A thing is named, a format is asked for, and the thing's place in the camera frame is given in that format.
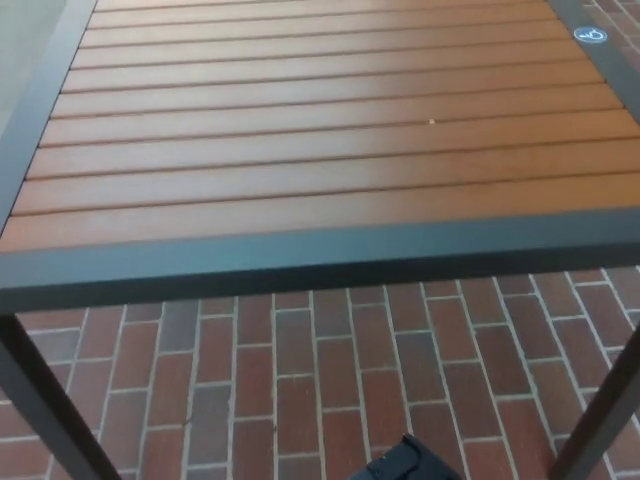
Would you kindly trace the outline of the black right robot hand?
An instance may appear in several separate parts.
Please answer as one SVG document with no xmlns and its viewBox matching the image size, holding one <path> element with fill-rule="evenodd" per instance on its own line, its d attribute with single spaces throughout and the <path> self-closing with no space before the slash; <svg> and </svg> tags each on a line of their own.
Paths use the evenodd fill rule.
<svg viewBox="0 0 640 480">
<path fill-rule="evenodd" d="M 350 480 L 446 479 L 445 468 L 436 456 L 413 435 L 401 441 L 382 457 L 372 460 Z"/>
</svg>

